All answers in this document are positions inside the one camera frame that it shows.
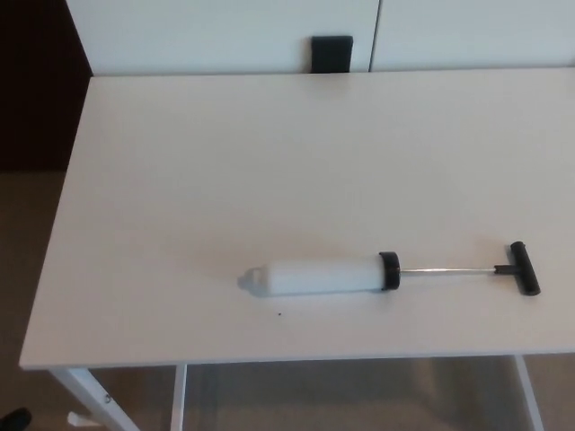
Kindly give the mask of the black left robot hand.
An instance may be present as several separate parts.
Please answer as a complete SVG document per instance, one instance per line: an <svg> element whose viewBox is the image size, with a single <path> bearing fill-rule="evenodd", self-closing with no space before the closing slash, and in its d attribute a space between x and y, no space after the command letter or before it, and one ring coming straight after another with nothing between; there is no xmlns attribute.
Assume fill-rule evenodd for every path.
<svg viewBox="0 0 575 431"><path fill-rule="evenodd" d="M0 419L0 431L24 431L32 422L32 415L26 408L18 408Z"/></svg>

